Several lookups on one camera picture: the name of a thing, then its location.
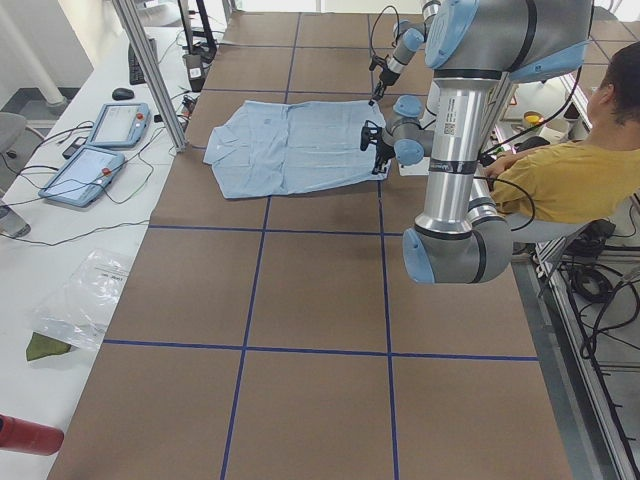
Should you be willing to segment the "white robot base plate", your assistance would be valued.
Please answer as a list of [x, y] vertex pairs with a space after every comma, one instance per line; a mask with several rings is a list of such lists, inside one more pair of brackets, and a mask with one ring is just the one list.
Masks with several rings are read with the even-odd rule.
[[429, 175], [430, 158], [424, 157], [420, 162], [412, 165], [398, 164], [399, 174], [401, 176], [428, 176]]

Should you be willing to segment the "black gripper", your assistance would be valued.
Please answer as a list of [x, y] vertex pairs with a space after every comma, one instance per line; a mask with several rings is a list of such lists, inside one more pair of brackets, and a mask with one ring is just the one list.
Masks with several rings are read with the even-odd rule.
[[388, 68], [383, 68], [380, 72], [378, 83], [371, 94], [368, 104], [374, 105], [375, 103], [380, 101], [384, 97], [386, 89], [390, 86], [393, 86], [398, 79], [398, 73], [389, 70]]
[[393, 144], [387, 144], [381, 136], [374, 141], [374, 144], [376, 147], [376, 156], [372, 174], [387, 174], [389, 161], [395, 157]]

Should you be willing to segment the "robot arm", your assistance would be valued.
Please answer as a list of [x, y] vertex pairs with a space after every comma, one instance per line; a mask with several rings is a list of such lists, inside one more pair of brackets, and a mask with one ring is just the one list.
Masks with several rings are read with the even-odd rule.
[[381, 127], [364, 127], [374, 171], [390, 160], [429, 164], [425, 203], [403, 235], [408, 275], [419, 283], [482, 283], [510, 262], [512, 230], [497, 212], [478, 161], [514, 83], [578, 69], [591, 28], [588, 1], [425, 1], [418, 24], [400, 23], [393, 54], [373, 58], [373, 96], [423, 51], [438, 100], [399, 98]]
[[422, 1], [421, 11], [423, 20], [421, 22], [408, 22], [400, 20], [396, 16], [397, 22], [393, 29], [394, 50], [391, 55], [382, 57], [375, 52], [373, 47], [373, 34], [370, 34], [370, 65], [369, 71], [373, 72], [380, 68], [378, 82], [373, 88], [369, 104], [373, 105], [384, 97], [388, 87], [393, 86], [409, 65], [414, 55], [426, 44], [431, 26], [438, 13], [441, 1]]

